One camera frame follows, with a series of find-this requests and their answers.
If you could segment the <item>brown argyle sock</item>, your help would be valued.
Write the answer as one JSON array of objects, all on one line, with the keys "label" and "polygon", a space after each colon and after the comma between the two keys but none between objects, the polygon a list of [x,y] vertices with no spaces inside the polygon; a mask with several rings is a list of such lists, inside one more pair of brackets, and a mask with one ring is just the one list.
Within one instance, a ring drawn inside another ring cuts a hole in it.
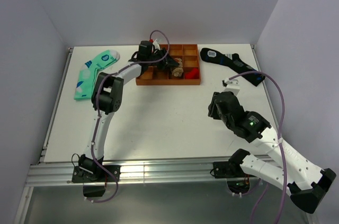
[{"label": "brown argyle sock", "polygon": [[183,75],[183,61],[181,58],[175,58],[174,60],[178,63],[178,66],[172,69],[171,74],[173,77],[180,78]]}]

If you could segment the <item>orange compartment tray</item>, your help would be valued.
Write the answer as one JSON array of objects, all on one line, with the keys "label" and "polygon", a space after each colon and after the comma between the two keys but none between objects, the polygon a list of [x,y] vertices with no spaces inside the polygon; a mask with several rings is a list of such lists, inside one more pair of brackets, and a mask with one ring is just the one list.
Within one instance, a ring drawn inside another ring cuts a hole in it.
[{"label": "orange compartment tray", "polygon": [[199,52],[196,44],[172,44],[170,46],[161,44],[161,48],[169,51],[172,58],[181,58],[183,61],[183,75],[180,78],[173,77],[172,70],[159,70],[155,66],[150,66],[146,72],[136,78],[138,86],[150,85],[200,85],[199,79],[185,79],[184,74],[192,68],[197,68],[200,73]]}]

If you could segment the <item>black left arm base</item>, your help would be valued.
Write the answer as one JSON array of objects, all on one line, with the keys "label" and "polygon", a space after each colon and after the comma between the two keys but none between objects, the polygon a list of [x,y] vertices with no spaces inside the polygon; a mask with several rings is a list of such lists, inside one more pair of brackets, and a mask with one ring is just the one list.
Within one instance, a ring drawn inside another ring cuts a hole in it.
[{"label": "black left arm base", "polygon": [[76,166],[73,170],[71,182],[83,185],[83,195],[85,197],[100,198],[104,195],[108,182],[115,182],[120,178],[121,166],[106,165],[104,167],[114,176],[114,178],[102,169],[99,170],[98,175],[94,175]]}]

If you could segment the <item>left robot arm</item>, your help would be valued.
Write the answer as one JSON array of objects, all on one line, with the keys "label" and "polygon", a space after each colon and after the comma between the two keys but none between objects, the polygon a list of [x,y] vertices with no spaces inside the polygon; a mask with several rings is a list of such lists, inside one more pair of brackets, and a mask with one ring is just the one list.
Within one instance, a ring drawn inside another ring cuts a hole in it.
[{"label": "left robot arm", "polygon": [[169,55],[170,45],[161,48],[156,41],[142,41],[128,63],[117,73],[99,73],[92,104],[97,112],[93,135],[86,150],[79,157],[78,167],[90,181],[103,176],[104,144],[110,122],[122,104],[123,88],[126,83],[143,75],[149,67],[169,69],[178,63]]}]

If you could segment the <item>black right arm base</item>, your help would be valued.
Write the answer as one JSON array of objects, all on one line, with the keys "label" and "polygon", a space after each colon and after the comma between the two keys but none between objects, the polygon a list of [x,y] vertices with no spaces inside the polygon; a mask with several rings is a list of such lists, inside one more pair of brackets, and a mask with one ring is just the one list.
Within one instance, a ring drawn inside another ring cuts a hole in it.
[{"label": "black right arm base", "polygon": [[229,161],[213,162],[212,165],[210,175],[215,179],[225,179],[232,196],[248,195],[261,185],[261,180],[251,181],[251,175],[245,174],[240,167]]}]

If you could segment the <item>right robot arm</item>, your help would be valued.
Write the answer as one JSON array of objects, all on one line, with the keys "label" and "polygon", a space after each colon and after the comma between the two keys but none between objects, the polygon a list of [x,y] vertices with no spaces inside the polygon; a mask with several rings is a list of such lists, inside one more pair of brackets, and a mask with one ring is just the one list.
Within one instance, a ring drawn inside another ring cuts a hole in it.
[{"label": "right robot arm", "polygon": [[270,156],[274,166],[244,149],[236,150],[226,162],[215,162],[215,178],[256,176],[285,190],[302,211],[313,214],[336,178],[330,168],[321,168],[296,151],[286,141],[278,141],[278,133],[269,121],[254,111],[245,111],[232,92],[215,92],[208,116],[221,120],[236,136],[245,139]]}]

